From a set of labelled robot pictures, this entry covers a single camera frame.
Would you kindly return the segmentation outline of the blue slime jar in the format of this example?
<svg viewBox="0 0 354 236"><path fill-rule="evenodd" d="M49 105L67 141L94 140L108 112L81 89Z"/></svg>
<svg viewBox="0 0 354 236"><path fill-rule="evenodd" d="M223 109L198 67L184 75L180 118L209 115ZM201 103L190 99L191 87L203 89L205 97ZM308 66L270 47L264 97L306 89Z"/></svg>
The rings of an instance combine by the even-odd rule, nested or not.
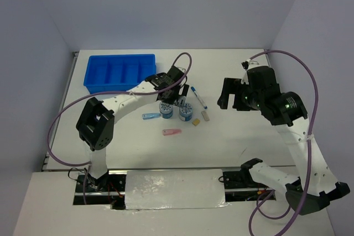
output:
<svg viewBox="0 0 354 236"><path fill-rule="evenodd" d="M183 122L188 122L192 119L193 107L190 103L185 102L182 107L179 108L179 118Z"/></svg>
<svg viewBox="0 0 354 236"><path fill-rule="evenodd" d="M169 119L173 116L173 105L160 102L159 111L162 118Z"/></svg>

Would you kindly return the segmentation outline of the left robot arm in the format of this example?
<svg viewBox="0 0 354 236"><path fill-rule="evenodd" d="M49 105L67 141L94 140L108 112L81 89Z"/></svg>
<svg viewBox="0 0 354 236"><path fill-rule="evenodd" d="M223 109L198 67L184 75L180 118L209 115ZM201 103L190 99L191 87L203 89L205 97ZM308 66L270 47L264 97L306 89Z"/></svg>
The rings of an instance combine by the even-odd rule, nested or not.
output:
<svg viewBox="0 0 354 236"><path fill-rule="evenodd" d="M91 168L87 171L88 184L96 191L109 183L106 147L113 139L115 124L140 107L160 101L174 106L185 103L188 85L182 85L186 73L176 66L168 72L153 74L126 93L98 100L90 98L79 117L76 129L80 139L90 148Z"/></svg>

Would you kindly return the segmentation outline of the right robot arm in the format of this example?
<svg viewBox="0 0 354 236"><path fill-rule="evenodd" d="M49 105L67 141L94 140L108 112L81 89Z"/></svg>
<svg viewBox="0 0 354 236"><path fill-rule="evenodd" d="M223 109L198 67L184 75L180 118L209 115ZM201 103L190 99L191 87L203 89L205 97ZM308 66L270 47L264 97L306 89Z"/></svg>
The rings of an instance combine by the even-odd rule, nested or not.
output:
<svg viewBox="0 0 354 236"><path fill-rule="evenodd" d="M301 98L294 92L281 92L271 67L246 62L243 66L243 78L224 79L218 106L227 109L229 96L234 95L232 107L237 111L260 111L289 149L299 174L286 174L254 158L241 165L241 182L247 187L261 183L276 190L293 210L304 197L301 216L318 212L348 195L348 184L331 172L310 134L310 119Z"/></svg>

